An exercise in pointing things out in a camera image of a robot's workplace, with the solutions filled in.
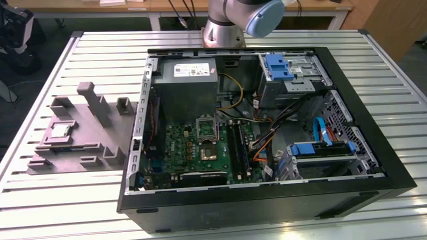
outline floor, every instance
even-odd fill
[[[48,78],[57,58],[63,52],[73,31],[100,32],[100,31],[149,31],[149,21],[147,18],[111,18],[111,19],[67,19],[65,27],[59,28],[52,19],[39,21],[43,28],[47,41],[29,47],[41,59],[41,69],[28,75],[17,75],[7,65],[0,61],[0,80],[8,85],[23,83],[12,90],[19,96],[15,103],[8,103],[0,99],[0,159],[5,154],[7,147],[20,129],[27,113],[37,98],[43,87],[43,81]],[[161,20],[164,30],[180,30],[183,27],[173,18]],[[403,71],[418,85],[419,89],[427,94],[427,50],[420,44],[415,44],[410,49],[403,60],[398,63]]]

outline slotted aluminum table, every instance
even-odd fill
[[[245,36],[248,47],[328,47],[418,187],[344,218],[149,236],[116,213],[121,171],[27,175],[55,96],[95,83],[107,101],[139,99],[147,49],[201,47],[196,31],[85,32],[69,39],[0,164],[0,239],[396,239],[427,236],[427,98],[370,35],[358,31],[276,31]]]

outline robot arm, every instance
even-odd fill
[[[284,11],[281,0],[209,0],[204,46],[241,47],[243,30],[255,38],[265,37],[275,30]]]

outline motherboard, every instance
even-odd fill
[[[196,187],[209,181],[213,185],[263,181],[261,168],[248,159],[255,139],[251,123],[204,120],[165,126],[163,160],[149,161],[155,189]]]

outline green circuit board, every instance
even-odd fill
[[[251,176],[245,179],[235,180],[232,163],[229,156],[229,146],[227,137],[227,124],[217,125],[217,142],[199,143],[196,124],[169,124],[165,129],[165,155],[164,172],[169,174],[220,171],[227,172],[228,183],[241,184],[260,182],[261,169],[251,171]],[[253,140],[252,126],[249,123],[241,124],[244,141]]]

